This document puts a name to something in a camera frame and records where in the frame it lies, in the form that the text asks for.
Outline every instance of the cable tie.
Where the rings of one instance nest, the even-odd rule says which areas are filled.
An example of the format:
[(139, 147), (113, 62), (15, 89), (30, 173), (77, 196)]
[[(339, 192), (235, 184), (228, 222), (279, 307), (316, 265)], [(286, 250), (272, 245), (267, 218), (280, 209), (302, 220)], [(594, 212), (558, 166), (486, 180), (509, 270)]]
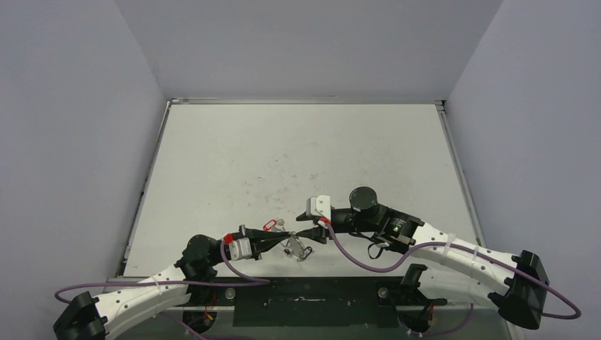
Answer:
[(157, 285), (157, 289), (159, 290), (159, 295), (163, 295), (163, 292), (161, 291), (161, 285), (159, 284), (159, 281), (155, 278), (155, 276), (150, 276), (150, 278), (155, 282), (155, 285)]
[(473, 266), (476, 264), (476, 258), (478, 257), (478, 249), (480, 249), (479, 246), (476, 246), (473, 249), (473, 256), (471, 257), (471, 265), (470, 265), (470, 278), (473, 278)]
[(449, 255), (449, 249), (451, 248), (451, 244), (455, 241), (455, 234), (449, 233), (446, 235), (446, 244), (444, 245), (444, 250), (442, 251), (442, 260), (440, 264), (444, 266), (446, 262), (446, 257)]

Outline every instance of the red clip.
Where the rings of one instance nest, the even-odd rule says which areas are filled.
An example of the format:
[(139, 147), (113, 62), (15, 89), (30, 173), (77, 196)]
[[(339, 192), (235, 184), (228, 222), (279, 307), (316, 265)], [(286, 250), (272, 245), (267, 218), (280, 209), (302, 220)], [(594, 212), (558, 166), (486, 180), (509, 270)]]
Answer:
[(263, 225), (263, 230), (265, 230), (266, 232), (268, 232), (269, 230), (271, 230), (271, 228), (275, 227), (278, 224), (278, 221), (276, 220), (270, 220), (267, 223), (265, 223)]
[(231, 234), (227, 234), (223, 237), (223, 243), (230, 244), (234, 242), (234, 237)]

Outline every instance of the white table surface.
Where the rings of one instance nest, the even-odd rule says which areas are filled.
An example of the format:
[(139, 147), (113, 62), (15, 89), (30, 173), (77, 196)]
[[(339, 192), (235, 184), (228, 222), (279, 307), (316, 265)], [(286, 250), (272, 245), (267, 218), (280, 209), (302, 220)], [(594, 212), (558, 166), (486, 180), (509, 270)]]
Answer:
[[(304, 230), (310, 222), (294, 219), (307, 198), (330, 195), (333, 206), (348, 207), (357, 186), (374, 188), (384, 205), (476, 242), (434, 105), (173, 105), (125, 276), (149, 276), (173, 264), (195, 234), (220, 238), (241, 224), (261, 229), (272, 218), (283, 218), (288, 230)], [(369, 260), (368, 241), (339, 238), (372, 266), (400, 257), (385, 251)], [(333, 242), (303, 241), (315, 250), (307, 261), (276, 247), (261, 261), (235, 266), (252, 276), (383, 275), (356, 267)], [(401, 276), (408, 264), (385, 275)], [(233, 275), (223, 264), (215, 269)]]

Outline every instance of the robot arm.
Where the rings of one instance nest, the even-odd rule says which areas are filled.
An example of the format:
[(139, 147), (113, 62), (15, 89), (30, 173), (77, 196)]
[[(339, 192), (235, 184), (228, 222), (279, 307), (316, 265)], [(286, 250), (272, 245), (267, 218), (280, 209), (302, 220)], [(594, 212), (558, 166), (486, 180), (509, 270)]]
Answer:
[[(260, 259), (279, 242), (290, 237), (289, 232), (265, 232), (240, 226), (239, 232), (226, 235), (223, 242), (229, 261)], [(208, 290), (201, 285), (212, 283), (217, 275), (213, 266), (223, 261), (221, 240), (204, 235), (190, 239), (175, 264), (160, 273), (140, 281), (142, 287), (124, 288), (112, 293), (91, 296), (84, 292), (76, 296), (55, 322), (53, 329), (59, 340), (112, 340), (125, 330), (170, 307), (190, 301), (202, 302)], [(227, 286), (251, 285), (228, 283)]]
[[(332, 238), (330, 230), (335, 234), (373, 232), (369, 239), (385, 250), (427, 259), (453, 270), (438, 271), (424, 266), (428, 272), (416, 274), (419, 280), (416, 288), (426, 298), (472, 302), (498, 310), (504, 319), (518, 326), (539, 328), (546, 290), (510, 270), (519, 269), (548, 285), (549, 279), (536, 254), (523, 251), (516, 256), (457, 239), (417, 217), (379, 204), (376, 192), (368, 187), (353, 190), (349, 201), (350, 208), (332, 209), (330, 197), (310, 198), (297, 221), (312, 220), (318, 227), (298, 235), (325, 243), (328, 237)], [(345, 256), (362, 268), (381, 273), (396, 268), (373, 268), (359, 263), (334, 241)]]

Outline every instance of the gray wall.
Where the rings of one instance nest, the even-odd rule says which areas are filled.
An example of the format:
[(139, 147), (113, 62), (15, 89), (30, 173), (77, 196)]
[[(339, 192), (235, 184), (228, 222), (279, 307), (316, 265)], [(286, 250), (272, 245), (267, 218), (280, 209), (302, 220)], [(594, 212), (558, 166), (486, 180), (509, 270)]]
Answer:
[[(599, 339), (601, 1), (505, 0), (446, 108), (489, 246), (543, 259), (583, 310), (528, 339)], [(569, 312), (556, 298), (546, 311)]]
[(169, 97), (446, 98), (501, 0), (116, 0)]
[(0, 5), (0, 338), (55, 339), (53, 292), (113, 275), (164, 97), (111, 0)]

